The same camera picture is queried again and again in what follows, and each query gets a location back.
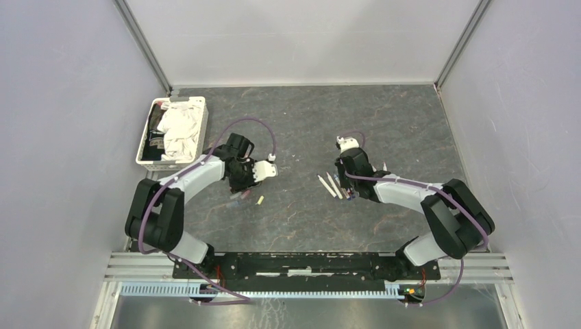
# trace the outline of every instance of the white cloth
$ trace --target white cloth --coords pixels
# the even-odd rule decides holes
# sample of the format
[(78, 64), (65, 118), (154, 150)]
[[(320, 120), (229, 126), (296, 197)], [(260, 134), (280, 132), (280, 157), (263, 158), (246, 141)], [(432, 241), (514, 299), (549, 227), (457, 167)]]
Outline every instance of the white cloth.
[(203, 108), (193, 103), (169, 103), (158, 125), (158, 130), (165, 133), (162, 160), (194, 160), (202, 116)]

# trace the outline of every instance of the gray wall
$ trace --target gray wall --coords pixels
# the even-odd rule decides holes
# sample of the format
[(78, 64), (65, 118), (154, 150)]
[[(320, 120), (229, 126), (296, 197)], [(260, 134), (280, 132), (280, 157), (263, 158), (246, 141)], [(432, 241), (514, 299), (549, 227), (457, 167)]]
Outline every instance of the gray wall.
[(578, 328), (581, 2), (494, 1), (443, 101), (531, 328)]
[(478, 0), (127, 2), (172, 84), (250, 86), (431, 84)]
[(0, 2), (0, 324), (86, 328), (162, 94), (112, 1)]

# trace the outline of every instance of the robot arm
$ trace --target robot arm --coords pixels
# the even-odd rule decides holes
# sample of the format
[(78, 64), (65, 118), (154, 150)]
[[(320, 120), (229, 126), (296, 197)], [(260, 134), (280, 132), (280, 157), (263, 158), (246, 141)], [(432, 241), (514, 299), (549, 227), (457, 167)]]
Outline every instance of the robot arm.
[[(230, 134), (226, 144), (218, 146), (207, 159), (208, 151), (189, 167), (167, 178), (139, 182), (125, 222), (126, 235), (138, 238), (149, 202), (162, 185), (174, 180), (156, 202), (155, 206), (160, 208), (157, 213), (150, 214), (143, 241), (163, 252), (200, 264), (201, 267), (211, 266), (214, 248), (184, 231), (184, 205), (211, 183), (225, 178), (228, 178), (231, 192), (236, 193), (276, 176), (277, 168), (273, 164), (275, 157), (270, 155), (268, 160), (255, 161), (250, 158), (253, 150), (254, 144), (247, 138)], [(199, 162), (203, 162), (201, 166), (190, 170)]]
[(450, 180), (446, 184), (431, 184), (406, 180), (388, 171), (375, 171), (354, 138), (338, 138), (337, 147), (341, 155), (335, 165), (341, 187), (354, 189), (362, 198), (397, 204), (425, 215), (431, 232), (407, 242), (396, 252), (405, 267), (422, 266), (444, 256), (461, 259), (482, 242), (478, 229), (436, 189), (451, 195), (487, 235), (494, 231), (494, 222), (464, 182)]

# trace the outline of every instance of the black mounting plate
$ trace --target black mounting plate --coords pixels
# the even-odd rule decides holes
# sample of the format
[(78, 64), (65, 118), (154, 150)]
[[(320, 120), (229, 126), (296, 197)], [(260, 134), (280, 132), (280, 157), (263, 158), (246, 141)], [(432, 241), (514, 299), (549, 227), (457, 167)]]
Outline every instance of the black mounting plate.
[[(226, 252), (215, 254), (215, 265), (234, 291), (384, 291), (385, 273), (394, 254), (377, 252)], [(441, 278), (433, 260), (409, 271), (399, 280)], [(207, 273), (215, 279), (216, 271)], [(175, 279), (199, 278), (191, 269), (176, 263)]]

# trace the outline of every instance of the laundry basket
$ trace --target laundry basket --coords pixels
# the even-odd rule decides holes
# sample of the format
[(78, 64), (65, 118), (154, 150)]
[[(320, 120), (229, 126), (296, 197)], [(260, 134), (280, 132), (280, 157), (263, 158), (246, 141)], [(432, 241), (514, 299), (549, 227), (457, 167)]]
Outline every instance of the laundry basket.
[(135, 157), (135, 162), (138, 165), (144, 166), (149, 171), (177, 171), (187, 167), (189, 164), (194, 162), (202, 153), (203, 147), (203, 140), (204, 136), (206, 135), (206, 125), (208, 124), (208, 108), (206, 107), (206, 98), (205, 97), (189, 97), (187, 101), (183, 102), (190, 102), (195, 103), (197, 106), (203, 107), (202, 118), (201, 118), (201, 125), (198, 125), (199, 131), (194, 135), (193, 139), (197, 137), (197, 148), (196, 154), (191, 161), (187, 160), (173, 160), (173, 161), (150, 161), (150, 160), (141, 160), (143, 156), (143, 148), (145, 147), (145, 143), (147, 142), (147, 126), (149, 125), (149, 116), (151, 111), (153, 110), (153, 105), (158, 101), (168, 102), (170, 101), (169, 98), (156, 98), (151, 102), (151, 107), (149, 108), (149, 113), (147, 114), (147, 118), (145, 119), (145, 127), (143, 128), (143, 134), (141, 135), (141, 142), (139, 143), (139, 148), (137, 149), (137, 156)]

